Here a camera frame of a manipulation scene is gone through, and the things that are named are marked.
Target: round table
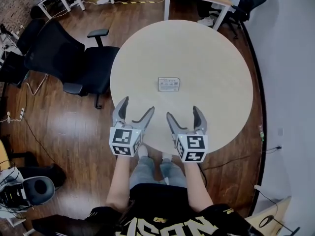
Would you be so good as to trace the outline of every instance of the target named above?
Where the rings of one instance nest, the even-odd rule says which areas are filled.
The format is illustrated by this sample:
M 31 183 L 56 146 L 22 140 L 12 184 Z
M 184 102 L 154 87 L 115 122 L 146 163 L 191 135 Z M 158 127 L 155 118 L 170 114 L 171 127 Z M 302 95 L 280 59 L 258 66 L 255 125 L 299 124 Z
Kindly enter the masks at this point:
M 179 78 L 179 91 L 159 92 L 158 77 Z M 129 96 L 127 123 L 155 106 L 143 142 L 171 154 L 177 151 L 167 112 L 193 130 L 197 106 L 208 123 L 212 152 L 237 136 L 252 108 L 252 79 L 239 51 L 217 31 L 184 20 L 158 22 L 131 36 L 114 60 L 110 87 L 115 106 Z

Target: white label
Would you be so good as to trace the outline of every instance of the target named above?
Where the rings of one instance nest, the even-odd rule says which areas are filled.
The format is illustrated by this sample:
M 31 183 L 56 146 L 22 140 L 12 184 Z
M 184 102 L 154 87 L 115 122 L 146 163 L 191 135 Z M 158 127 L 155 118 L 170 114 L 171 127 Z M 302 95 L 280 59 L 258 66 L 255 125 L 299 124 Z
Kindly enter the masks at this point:
M 180 84 L 179 78 L 159 78 L 158 79 L 158 90 L 160 92 L 178 92 L 179 90 L 179 84 Z

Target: white shoe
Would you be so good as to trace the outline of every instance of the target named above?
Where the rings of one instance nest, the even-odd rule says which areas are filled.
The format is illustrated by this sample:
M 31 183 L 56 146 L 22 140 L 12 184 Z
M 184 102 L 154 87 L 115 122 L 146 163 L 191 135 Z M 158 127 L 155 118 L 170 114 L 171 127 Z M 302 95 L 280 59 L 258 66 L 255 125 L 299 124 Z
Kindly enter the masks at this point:
M 162 154 L 162 160 L 169 159 L 170 161 L 172 161 L 172 157 L 173 157 L 173 155 L 169 154 L 169 153 L 164 153 L 163 152 L 163 154 Z
M 97 4 L 105 4 L 105 3 L 108 3 L 109 0 L 98 0 L 96 3 Z
M 138 156 L 139 156 L 139 159 L 142 157 L 142 156 L 146 156 L 148 157 L 148 150 L 147 150 L 147 147 L 145 147 L 144 145 L 141 145 L 138 149 Z
M 204 26 L 212 26 L 213 25 L 213 19 L 209 16 L 207 18 L 198 20 L 197 23 L 202 24 Z

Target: black t-shirt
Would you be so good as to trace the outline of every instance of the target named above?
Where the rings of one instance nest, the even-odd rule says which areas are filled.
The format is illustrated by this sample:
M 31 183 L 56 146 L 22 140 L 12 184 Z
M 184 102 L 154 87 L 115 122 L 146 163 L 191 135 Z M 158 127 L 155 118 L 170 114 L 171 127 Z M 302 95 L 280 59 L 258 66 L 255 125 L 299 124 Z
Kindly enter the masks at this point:
M 196 213 L 188 204 L 187 189 L 161 184 L 133 187 L 124 214 L 111 207 L 97 207 L 86 221 L 106 224 L 97 236 L 263 235 L 228 205 L 213 205 Z

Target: chair armrest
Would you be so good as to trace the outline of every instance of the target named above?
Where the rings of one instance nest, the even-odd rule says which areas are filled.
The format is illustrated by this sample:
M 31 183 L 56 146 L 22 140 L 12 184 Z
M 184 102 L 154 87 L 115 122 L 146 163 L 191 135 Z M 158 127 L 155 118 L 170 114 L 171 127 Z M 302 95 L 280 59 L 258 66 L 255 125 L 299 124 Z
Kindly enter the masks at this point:
M 96 29 L 89 33 L 88 38 L 107 36 L 108 33 L 109 33 L 108 29 Z
M 83 86 L 75 83 L 64 83 L 63 90 L 71 94 L 81 94 Z
M 244 11 L 244 10 L 242 10 L 240 7 L 237 7 L 237 6 L 235 6 L 235 5 L 232 5 L 231 7 L 232 7 L 233 9 L 236 9 L 236 10 L 242 12 L 242 13 L 245 13 L 245 15 L 247 15 L 247 12 Z

